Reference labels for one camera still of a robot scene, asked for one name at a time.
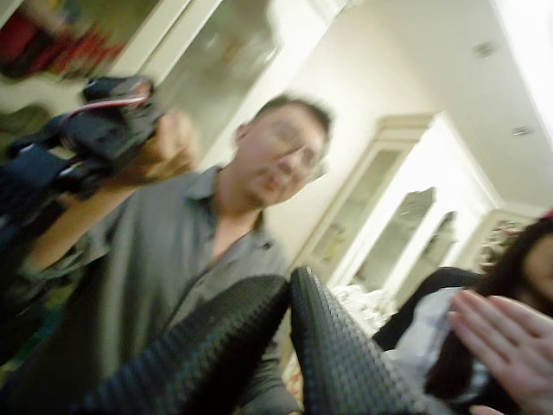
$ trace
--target dark hair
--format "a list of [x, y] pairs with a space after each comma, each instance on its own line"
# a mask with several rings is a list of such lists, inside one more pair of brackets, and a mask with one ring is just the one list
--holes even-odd
[[267, 104], [263, 105], [253, 119], [259, 118], [259, 116], [261, 116], [262, 114], [265, 114], [266, 112], [269, 112], [271, 110], [276, 110], [277, 108], [280, 108], [286, 105], [299, 105], [305, 108], [313, 116], [313, 118], [322, 126], [323, 130], [325, 131], [325, 151], [326, 151], [328, 148], [328, 145], [330, 144], [330, 139], [331, 139], [330, 130], [332, 129], [332, 115], [330, 115], [330, 112], [328, 110], [322, 108], [320, 105], [315, 104], [314, 102], [311, 102], [303, 98], [290, 97], [289, 95], [279, 95], [273, 98], [271, 101], [267, 102]]
[[[483, 277], [474, 290], [482, 296], [514, 297], [516, 290], [527, 284], [524, 260], [532, 247], [545, 235], [553, 233], [553, 220], [540, 220], [528, 226], [505, 251], [499, 262]], [[553, 316], [551, 301], [546, 314]], [[457, 335], [446, 336], [435, 365], [429, 370], [425, 391], [441, 399], [453, 399], [467, 390], [473, 374], [473, 359]], [[498, 411], [512, 411], [516, 406], [492, 379], [484, 392], [470, 405], [488, 405]]]

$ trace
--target man's hand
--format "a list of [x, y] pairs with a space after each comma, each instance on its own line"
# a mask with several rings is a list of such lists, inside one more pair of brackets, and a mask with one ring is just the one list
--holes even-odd
[[[514, 300], [468, 290], [453, 305], [455, 333], [524, 413], [553, 413], [553, 319]], [[474, 415], [498, 413], [473, 409]]]
[[171, 111], [160, 118], [156, 135], [144, 143], [140, 154], [107, 188], [134, 188], [162, 182], [195, 169], [200, 159], [199, 137], [192, 119]]

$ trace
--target woman's hand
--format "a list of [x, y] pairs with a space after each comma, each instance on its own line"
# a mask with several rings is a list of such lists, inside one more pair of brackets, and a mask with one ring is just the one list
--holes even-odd
[[[453, 299], [455, 333], [524, 413], [553, 414], [553, 319], [504, 297], [465, 290]], [[474, 415], [497, 415], [486, 407]]]

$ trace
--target ceiling light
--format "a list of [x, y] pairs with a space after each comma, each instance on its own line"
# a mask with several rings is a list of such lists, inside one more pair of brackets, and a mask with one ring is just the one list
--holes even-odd
[[515, 137], [527, 136], [531, 133], [532, 133], [532, 128], [530, 127], [517, 127], [512, 129], [512, 135]]
[[497, 48], [493, 43], [491, 43], [490, 41], [486, 41], [484, 43], [481, 43], [480, 45], [475, 46], [473, 48], [473, 52], [477, 58], [485, 59], [492, 56], [495, 53], [496, 49]]

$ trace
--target ceiling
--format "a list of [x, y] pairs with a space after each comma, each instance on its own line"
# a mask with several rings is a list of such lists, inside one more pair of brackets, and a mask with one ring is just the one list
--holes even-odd
[[[368, 3], [449, 113], [505, 207], [535, 214], [553, 205], [551, 141], [493, 0]], [[513, 135], [521, 127], [531, 133]]]

